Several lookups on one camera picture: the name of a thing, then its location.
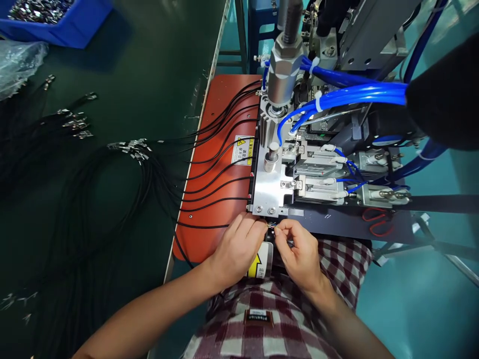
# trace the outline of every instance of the shirt label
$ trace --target shirt label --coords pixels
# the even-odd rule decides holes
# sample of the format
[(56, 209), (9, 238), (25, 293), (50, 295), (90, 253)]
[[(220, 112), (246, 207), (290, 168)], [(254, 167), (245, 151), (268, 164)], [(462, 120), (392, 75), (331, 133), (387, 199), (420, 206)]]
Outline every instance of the shirt label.
[(273, 326), (273, 315), (269, 311), (248, 309), (244, 313), (245, 325)]
[[(233, 156), (231, 157), (231, 163), (239, 161), (243, 158), (252, 157), (253, 156), (253, 145), (254, 139), (250, 139), (249, 137), (252, 136), (243, 136), (243, 135), (236, 135), (235, 141), (233, 145)], [(253, 159), (247, 159), (244, 161), (239, 161), (235, 163), (235, 165), (240, 166), (251, 166)]]

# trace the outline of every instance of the plastic bag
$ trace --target plastic bag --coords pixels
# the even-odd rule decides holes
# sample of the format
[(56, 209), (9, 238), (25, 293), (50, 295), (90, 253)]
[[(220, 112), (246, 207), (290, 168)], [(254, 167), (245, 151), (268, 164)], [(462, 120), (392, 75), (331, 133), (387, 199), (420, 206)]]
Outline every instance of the plastic bag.
[(47, 53), (46, 42), (0, 41), (0, 101), (17, 93)]

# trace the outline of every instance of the warning label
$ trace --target warning label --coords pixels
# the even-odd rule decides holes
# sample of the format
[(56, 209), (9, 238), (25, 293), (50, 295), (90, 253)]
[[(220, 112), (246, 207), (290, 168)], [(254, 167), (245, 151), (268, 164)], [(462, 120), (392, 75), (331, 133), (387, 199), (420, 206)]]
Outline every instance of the warning label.
[[(233, 157), (231, 158), (231, 163), (253, 156), (254, 139), (250, 139), (249, 137), (252, 136), (235, 136), (235, 141), (239, 141), (233, 146)], [(247, 159), (244, 161), (239, 161), (235, 165), (251, 166), (252, 161), (252, 159)]]
[(265, 278), (271, 274), (271, 264), (273, 262), (273, 244), (263, 242), (259, 248), (258, 254), (246, 273), (246, 277)]

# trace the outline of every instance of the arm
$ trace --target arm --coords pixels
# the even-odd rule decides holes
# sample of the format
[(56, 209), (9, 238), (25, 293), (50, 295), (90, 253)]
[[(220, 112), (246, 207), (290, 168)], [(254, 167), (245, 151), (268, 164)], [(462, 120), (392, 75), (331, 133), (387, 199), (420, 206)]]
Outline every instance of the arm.
[[(298, 221), (284, 219), (274, 229), (276, 246), (291, 279), (325, 319), (335, 347), (345, 358), (393, 358), (336, 294), (319, 267), (318, 241)], [(286, 240), (292, 238), (294, 247)]]
[(256, 220), (250, 213), (240, 214), (210, 258), (120, 309), (73, 359), (140, 357), (176, 319), (237, 283), (248, 271), (266, 231), (266, 222)]

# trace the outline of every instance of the machine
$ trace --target machine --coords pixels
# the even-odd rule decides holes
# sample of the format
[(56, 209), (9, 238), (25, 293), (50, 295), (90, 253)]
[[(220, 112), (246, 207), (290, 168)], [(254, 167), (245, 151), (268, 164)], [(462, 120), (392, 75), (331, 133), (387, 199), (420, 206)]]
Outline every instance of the machine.
[(277, 218), (298, 202), (409, 202), (408, 186), (393, 175), (402, 167), (399, 149), (418, 147), (426, 135), (404, 106), (407, 84), (391, 71), (408, 55), (404, 27), (419, 7), (419, 0), (316, 0), (307, 9), (287, 2), (284, 31), (271, 54), (258, 57), (267, 67), (250, 212)]

